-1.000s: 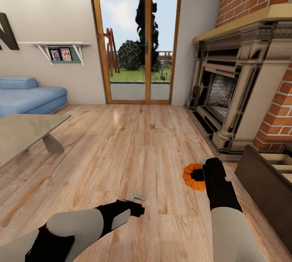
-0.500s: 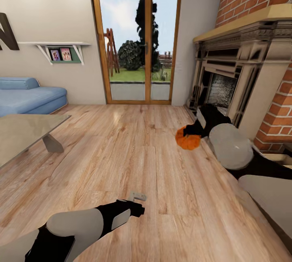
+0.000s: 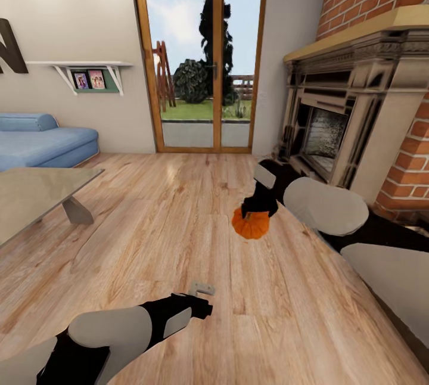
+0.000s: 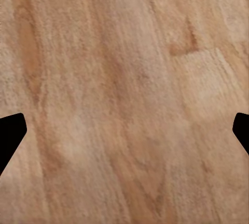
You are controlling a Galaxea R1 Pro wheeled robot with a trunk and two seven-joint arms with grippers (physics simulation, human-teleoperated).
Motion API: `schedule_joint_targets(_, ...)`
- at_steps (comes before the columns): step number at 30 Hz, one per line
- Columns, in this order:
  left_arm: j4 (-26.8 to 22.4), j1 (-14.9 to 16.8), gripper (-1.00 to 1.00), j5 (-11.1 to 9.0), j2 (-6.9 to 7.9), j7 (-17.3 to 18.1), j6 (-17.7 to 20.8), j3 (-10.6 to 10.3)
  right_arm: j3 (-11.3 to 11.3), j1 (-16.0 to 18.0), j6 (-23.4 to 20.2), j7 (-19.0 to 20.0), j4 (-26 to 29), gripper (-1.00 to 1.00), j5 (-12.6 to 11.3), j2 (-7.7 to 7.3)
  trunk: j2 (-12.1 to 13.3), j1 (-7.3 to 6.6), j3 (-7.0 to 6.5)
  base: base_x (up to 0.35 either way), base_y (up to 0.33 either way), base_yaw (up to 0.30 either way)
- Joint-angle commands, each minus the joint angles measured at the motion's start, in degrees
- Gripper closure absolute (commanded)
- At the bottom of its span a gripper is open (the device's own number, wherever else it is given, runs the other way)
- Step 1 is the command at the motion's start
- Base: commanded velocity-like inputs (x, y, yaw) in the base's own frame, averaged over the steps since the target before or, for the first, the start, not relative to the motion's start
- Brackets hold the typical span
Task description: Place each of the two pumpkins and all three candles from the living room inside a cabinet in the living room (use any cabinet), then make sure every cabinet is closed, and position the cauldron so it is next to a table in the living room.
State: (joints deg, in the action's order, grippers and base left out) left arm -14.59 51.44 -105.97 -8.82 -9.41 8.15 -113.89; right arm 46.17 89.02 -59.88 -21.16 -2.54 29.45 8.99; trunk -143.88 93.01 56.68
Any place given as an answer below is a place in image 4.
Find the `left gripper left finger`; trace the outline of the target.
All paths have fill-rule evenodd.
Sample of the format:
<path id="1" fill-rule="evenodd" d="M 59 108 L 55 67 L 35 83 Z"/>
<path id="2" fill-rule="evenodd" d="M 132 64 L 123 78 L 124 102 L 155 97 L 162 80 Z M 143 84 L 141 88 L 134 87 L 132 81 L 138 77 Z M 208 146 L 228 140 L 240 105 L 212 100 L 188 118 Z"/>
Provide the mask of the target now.
<path id="1" fill-rule="evenodd" d="M 27 132 L 23 113 L 0 118 L 0 175 Z"/>

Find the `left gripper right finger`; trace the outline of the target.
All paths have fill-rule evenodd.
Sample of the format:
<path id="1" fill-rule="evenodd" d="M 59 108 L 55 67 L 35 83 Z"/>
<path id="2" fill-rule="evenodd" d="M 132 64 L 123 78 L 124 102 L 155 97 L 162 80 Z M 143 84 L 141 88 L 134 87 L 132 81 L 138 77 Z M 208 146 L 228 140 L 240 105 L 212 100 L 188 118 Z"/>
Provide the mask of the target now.
<path id="1" fill-rule="evenodd" d="M 237 113 L 232 130 L 249 155 L 249 114 Z"/>

